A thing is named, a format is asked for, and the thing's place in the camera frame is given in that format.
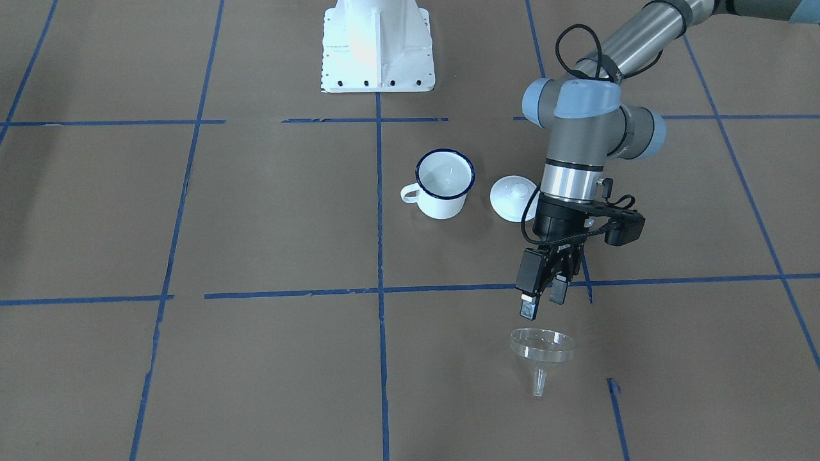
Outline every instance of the mug handle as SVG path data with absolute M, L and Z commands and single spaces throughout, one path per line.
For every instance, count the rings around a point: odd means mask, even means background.
M 421 186 L 418 185 L 418 183 L 412 183 L 410 185 L 405 185 L 402 188 L 402 193 L 401 193 L 402 194 L 402 200 L 405 203 L 416 203 L 416 202 L 418 202 L 418 194 L 419 194 L 418 191 L 419 190 L 421 190 Z

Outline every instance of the grid line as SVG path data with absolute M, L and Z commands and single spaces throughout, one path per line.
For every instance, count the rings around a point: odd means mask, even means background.
M 714 115 L 661 115 L 664 120 L 716 120 Z M 820 114 L 738 114 L 721 115 L 723 120 L 820 120 Z M 514 116 L 514 121 L 527 121 L 525 116 Z
M 595 296 L 592 294 L 592 278 L 590 277 L 590 267 L 586 263 L 586 255 L 581 254 L 581 268 L 584 269 L 584 285 L 586 293 L 590 297 L 590 304 L 595 304 Z
M 382 459 L 390 461 L 390 417 L 387 402 L 387 339 L 385 335 L 385 271 L 383 245 L 384 227 L 384 200 L 382 182 L 382 150 L 381 150 L 381 93 L 376 93 L 376 215 L 378 236 L 378 297 L 379 297 L 379 362 L 381 368 L 381 449 Z
M 817 280 L 820 273 L 806 274 L 785 274 L 787 280 Z M 676 285 L 676 284 L 702 284 L 702 283 L 731 283 L 741 281 L 777 281 L 780 274 L 764 274 L 757 276 L 711 276 L 711 277 L 668 277 L 657 279 L 632 279 L 632 280 L 590 280 L 592 286 L 625 286 L 625 285 Z M 570 286 L 587 286 L 586 281 L 573 281 Z M 384 286 L 386 294 L 394 293 L 419 293 L 426 291 L 478 291 L 478 290 L 512 290 L 514 283 L 496 284 L 475 284 L 475 285 L 410 285 L 410 286 Z M 373 294 L 378 293 L 378 287 L 372 288 L 348 288 L 329 290 L 282 290 L 282 291 L 244 291 L 236 293 L 207 293 L 204 299 L 242 299 L 242 298 L 284 298 L 293 296 L 328 296 L 346 294 Z
M 213 38 L 211 41 L 211 52 L 208 55 L 207 65 L 205 67 L 205 78 L 203 81 L 202 93 L 199 97 L 199 107 L 197 110 L 197 122 L 194 124 L 194 135 L 191 138 L 191 147 L 188 152 L 188 163 L 185 166 L 185 175 L 182 182 L 182 190 L 180 192 L 180 205 L 176 211 L 176 222 L 174 225 L 174 234 L 171 237 L 171 249 L 168 253 L 168 264 L 166 269 L 165 280 L 162 284 L 162 293 L 157 308 L 157 320 L 154 323 L 153 345 L 151 348 L 151 364 L 148 367 L 148 372 L 145 374 L 145 381 L 143 384 L 142 399 L 139 402 L 139 411 L 137 414 L 137 422 L 134 427 L 134 439 L 131 442 L 130 461 L 137 459 L 137 452 L 139 450 L 139 439 L 142 436 L 143 421 L 145 419 L 145 409 L 148 406 L 148 394 L 151 390 L 151 379 L 153 377 L 154 364 L 157 360 L 157 348 L 159 346 L 160 330 L 159 326 L 162 323 L 162 317 L 165 314 L 166 302 L 168 300 L 168 289 L 171 284 L 171 274 L 174 270 L 174 258 L 176 256 L 176 245 L 180 238 L 180 228 L 182 226 L 182 216 L 185 212 L 185 199 L 188 195 L 188 183 L 191 177 L 191 169 L 194 164 L 194 155 L 197 149 L 197 142 L 199 139 L 199 129 L 202 125 L 203 112 L 205 111 L 205 100 L 207 98 L 207 87 L 211 79 L 211 69 L 213 67 L 213 59 L 216 54 L 216 43 L 219 39 L 219 29 L 222 22 L 222 12 L 225 8 L 225 0 L 219 1 L 219 9 L 216 12 L 216 24 L 214 25 Z
M 94 298 L 42 298 L 42 299 L 0 299 L 0 306 L 48 306 L 54 304 L 100 304 L 100 303 L 144 303 L 159 301 L 162 296 L 98 296 Z
M 12 121 L 4 126 L 129 126 L 129 125 L 220 125 L 225 119 L 203 120 L 87 120 L 87 121 Z
M 621 441 L 621 452 L 623 452 L 623 461 L 629 461 L 629 447 L 626 445 L 626 433 L 623 430 L 623 420 L 621 419 L 621 407 L 618 405 L 617 397 L 621 394 L 621 387 L 612 378 L 607 378 L 607 385 L 609 386 L 609 399 L 613 404 L 613 413 L 615 413 L 615 424 L 617 426 L 617 436 Z
M 57 1 L 58 0 L 53 0 L 51 9 L 48 10 L 48 17 L 46 18 L 46 24 L 43 26 L 43 32 L 40 33 L 37 46 L 34 47 L 34 54 L 31 55 L 29 65 L 25 68 L 25 73 L 23 74 L 23 80 L 20 82 L 20 86 L 17 88 L 17 93 L 14 95 L 14 101 L 11 103 L 11 108 L 8 110 L 8 115 L 6 116 L 6 123 L 3 124 L 3 127 L 0 130 L 0 144 L 2 144 L 3 140 L 6 138 L 9 124 L 11 123 L 11 120 L 14 119 L 14 112 L 17 111 L 17 105 L 20 104 L 20 99 L 23 96 L 25 84 L 29 81 L 31 71 L 34 69 L 34 64 L 37 62 L 37 56 L 39 56 L 40 49 L 43 47 L 43 42 L 45 42 L 48 28 L 51 26 L 51 21 L 54 18 L 54 12 L 57 10 Z
M 530 21 L 530 33 L 532 34 L 532 43 L 535 46 L 535 57 L 538 58 L 538 70 L 541 72 L 541 78 L 547 78 L 547 73 L 544 71 L 544 61 L 541 59 L 541 46 L 538 44 L 538 33 L 535 32 L 535 20 L 532 18 L 532 5 L 530 0 L 524 0 L 526 5 L 526 16 Z
M 760 231 L 763 233 L 763 239 L 766 240 L 766 246 L 768 247 L 769 253 L 772 255 L 772 260 L 774 261 L 774 265 L 777 268 L 777 274 L 780 276 L 781 283 L 783 284 L 783 288 L 786 290 L 786 295 L 789 298 L 789 302 L 791 303 L 791 308 L 795 312 L 795 316 L 797 317 L 797 322 L 800 325 L 800 330 L 803 332 L 803 336 L 806 339 L 806 343 L 809 345 L 809 350 L 814 357 L 814 364 L 817 366 L 818 370 L 820 370 L 820 356 L 818 356 L 817 348 L 814 346 L 814 341 L 812 340 L 812 336 L 809 333 L 809 328 L 806 326 L 806 322 L 803 319 L 803 314 L 800 312 L 800 307 L 797 304 L 797 300 L 795 299 L 794 294 L 791 292 L 791 287 L 789 286 L 789 281 L 786 278 L 786 274 L 783 272 L 783 267 L 780 263 L 780 258 L 777 256 L 777 252 L 774 249 L 774 245 L 772 244 L 772 239 L 769 237 L 768 231 L 766 230 L 766 225 L 763 223 L 763 217 L 758 210 L 758 205 L 754 201 L 754 196 L 752 195 L 751 188 L 749 187 L 749 183 L 746 181 L 746 177 L 743 173 L 743 169 L 740 166 L 740 161 L 737 158 L 735 153 L 735 149 L 729 140 L 729 134 L 726 131 L 726 127 L 723 125 L 723 120 L 718 111 L 718 106 L 714 102 L 714 98 L 712 97 L 712 92 L 709 91 L 709 87 L 706 84 L 706 78 L 704 77 L 704 73 L 700 69 L 700 65 L 698 64 L 698 60 L 695 57 L 695 51 L 692 49 L 691 44 L 689 43 L 689 39 L 684 35 L 683 37 L 684 44 L 686 45 L 686 49 L 689 52 L 689 56 L 692 60 L 692 63 L 695 64 L 695 70 L 698 73 L 698 78 L 700 78 L 700 83 L 704 87 L 704 92 L 706 93 L 706 98 L 709 100 L 709 105 L 712 106 L 712 112 L 714 113 L 715 120 L 717 121 L 717 126 L 720 128 L 721 135 L 723 136 L 723 141 L 726 143 L 726 147 L 729 150 L 729 155 L 731 156 L 732 163 L 735 165 L 735 170 L 737 171 L 737 175 L 740 178 L 740 182 L 743 185 L 743 190 L 746 193 L 746 198 L 749 200 L 749 205 L 752 207 L 752 211 L 754 212 L 754 217 L 757 219 L 758 225 L 760 227 Z
M 436 121 L 450 121 L 450 119 L 446 116 L 411 116 L 384 118 L 377 115 L 376 118 L 286 118 L 281 123 L 424 123 Z

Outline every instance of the blue mug rim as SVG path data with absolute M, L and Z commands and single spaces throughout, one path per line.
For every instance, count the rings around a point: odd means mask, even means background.
M 434 193 L 430 192 L 421 183 L 421 178 L 418 176 L 418 171 L 419 171 L 419 168 L 421 168 L 421 164 L 424 162 L 425 158 L 428 158 L 430 155 L 432 155 L 434 153 L 439 153 L 439 152 L 454 153 L 454 154 L 458 155 L 459 157 L 463 158 L 464 161 L 467 162 L 467 165 L 470 167 L 470 184 L 468 184 L 467 187 L 462 192 L 459 192 L 458 194 L 455 194 L 455 195 L 438 195 L 438 194 L 434 194 Z M 424 192 L 426 194 L 430 195 L 431 197 L 435 197 L 435 198 L 441 199 L 441 200 L 453 200 L 453 199 L 457 199 L 457 198 L 461 197 L 462 195 L 466 194 L 467 192 L 470 192 L 470 189 L 472 189 L 472 186 L 476 183 L 476 168 L 472 165 L 472 162 L 470 162 L 470 159 L 467 158 L 467 156 L 464 155 L 463 153 L 460 153 L 459 151 L 457 151 L 455 149 L 451 149 L 451 148 L 438 148 L 438 149 L 431 150 L 430 152 L 424 154 L 424 156 L 421 157 L 421 159 L 416 164 L 416 183 L 418 184 L 419 187 L 421 187 L 421 190 L 424 190 Z

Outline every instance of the mug lid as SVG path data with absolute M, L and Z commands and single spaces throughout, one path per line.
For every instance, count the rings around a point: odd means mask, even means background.
M 490 203 L 499 216 L 507 221 L 520 222 L 524 207 L 535 192 L 535 183 L 522 176 L 505 176 L 495 181 L 490 190 Z M 526 220 L 535 217 L 535 208 L 538 202 L 530 205 Z

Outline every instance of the metal cylinder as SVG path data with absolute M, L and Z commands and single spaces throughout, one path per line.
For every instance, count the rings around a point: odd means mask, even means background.
M 663 2 L 650 3 L 635 17 L 616 31 L 602 45 L 605 55 L 611 57 L 624 75 L 638 71 L 676 39 L 684 29 L 681 13 Z M 596 51 L 583 57 L 576 69 L 595 75 Z M 602 77 L 608 77 L 603 69 Z
M 588 203 L 595 199 L 598 179 L 603 174 L 603 167 L 580 170 L 577 167 L 553 164 L 548 160 L 544 165 L 541 192 L 554 199 Z

